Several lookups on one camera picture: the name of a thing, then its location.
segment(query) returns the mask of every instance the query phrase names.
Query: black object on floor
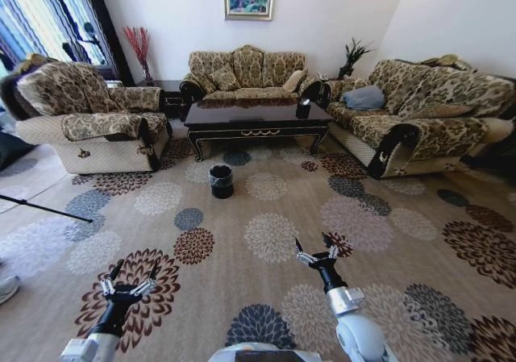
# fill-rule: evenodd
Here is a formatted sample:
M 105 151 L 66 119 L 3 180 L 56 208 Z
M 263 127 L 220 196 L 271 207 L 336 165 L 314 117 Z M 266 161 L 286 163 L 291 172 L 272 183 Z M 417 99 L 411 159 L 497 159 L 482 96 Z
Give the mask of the black object on floor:
M 0 132 L 0 170 L 14 163 L 34 147 L 14 135 Z
M 73 215 L 73 214 L 65 213 L 64 211 L 58 211 L 58 210 L 55 210 L 55 209 L 50 209 L 50 208 L 45 207 L 45 206 L 35 205 L 34 203 L 27 202 L 27 199 L 16 199 L 16 198 L 7 197 L 6 195 L 1 195 L 1 194 L 0 194 L 0 199 L 5 199 L 6 201 L 14 202 L 14 203 L 17 203 L 19 205 L 25 205 L 25 206 L 35 207 L 36 209 L 50 211 L 51 213 L 65 215 L 66 217 L 80 219 L 81 221 L 85 221 L 87 223 L 92 223 L 93 222 L 93 219 L 90 219 L 90 218 L 83 218 L 83 217 L 79 217 L 78 215 Z
M 233 194 L 233 173 L 224 164 L 217 164 L 210 169 L 211 193 L 219 199 L 229 198 Z

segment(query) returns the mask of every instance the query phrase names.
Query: loveseat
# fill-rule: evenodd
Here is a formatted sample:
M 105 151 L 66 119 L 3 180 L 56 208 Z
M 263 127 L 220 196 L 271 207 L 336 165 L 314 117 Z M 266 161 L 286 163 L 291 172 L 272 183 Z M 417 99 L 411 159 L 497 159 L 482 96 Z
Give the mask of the loveseat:
M 91 65 L 50 61 L 29 61 L 2 80 L 2 100 L 21 139 L 51 144 L 69 173 L 160 167 L 172 134 L 160 88 L 108 88 Z
M 385 104 L 353 110 L 344 92 L 375 85 Z M 514 82 L 481 73 L 380 61 L 368 80 L 346 77 L 322 87 L 322 106 L 335 118 L 330 133 L 375 178 L 458 170 L 503 140 L 513 122 L 498 119 L 514 104 Z
M 236 89 L 221 90 L 210 78 L 225 65 L 236 77 L 236 83 L 231 84 Z M 315 77 L 303 78 L 293 92 L 282 88 L 294 71 L 305 69 L 305 55 L 300 52 L 263 52 L 251 45 L 233 52 L 191 52 L 189 67 L 180 88 L 187 105 L 200 100 L 257 98 L 304 97 L 315 101 L 321 89 Z

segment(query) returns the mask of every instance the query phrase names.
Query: coffee table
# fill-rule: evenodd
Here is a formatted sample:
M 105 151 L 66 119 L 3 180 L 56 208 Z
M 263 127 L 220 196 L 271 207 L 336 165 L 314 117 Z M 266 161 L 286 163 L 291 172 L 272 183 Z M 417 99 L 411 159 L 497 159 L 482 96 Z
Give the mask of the coffee table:
M 204 159 L 201 140 L 256 139 L 282 136 L 314 135 L 310 153 L 328 133 L 333 118 L 316 103 L 299 109 L 295 98 L 206 100 L 194 103 L 185 120 L 188 140 L 197 156 Z

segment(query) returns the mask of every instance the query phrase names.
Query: floor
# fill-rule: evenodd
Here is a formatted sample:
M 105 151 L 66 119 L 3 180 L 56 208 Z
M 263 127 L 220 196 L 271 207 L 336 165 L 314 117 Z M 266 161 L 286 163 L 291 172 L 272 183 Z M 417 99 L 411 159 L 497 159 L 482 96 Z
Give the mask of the floor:
M 67 174 L 49 146 L 0 172 L 0 193 L 91 217 L 91 224 L 0 203 L 2 362 L 57 360 L 103 312 L 99 279 L 126 259 L 138 283 L 160 259 L 159 286 L 131 311 L 118 360 L 206 361 L 259 341 L 346 360 L 315 271 L 294 237 L 339 246 L 337 269 L 367 295 L 364 312 L 400 361 L 516 360 L 516 189 L 481 172 L 376 181 L 333 139 L 212 143 L 196 163 L 174 124 L 157 173 Z M 234 171 L 210 194 L 208 168 Z

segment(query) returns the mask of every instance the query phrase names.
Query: green plant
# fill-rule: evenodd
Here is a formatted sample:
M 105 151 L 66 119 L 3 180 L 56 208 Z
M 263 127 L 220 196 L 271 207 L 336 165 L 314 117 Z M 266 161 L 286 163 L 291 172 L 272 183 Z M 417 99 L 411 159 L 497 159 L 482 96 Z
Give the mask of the green plant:
M 346 44 L 346 64 L 339 69 L 339 79 L 342 80 L 344 76 L 350 76 L 353 72 L 353 65 L 366 53 L 372 52 L 374 49 L 369 49 L 369 45 L 360 45 L 361 41 L 356 41 L 352 37 L 351 48 Z

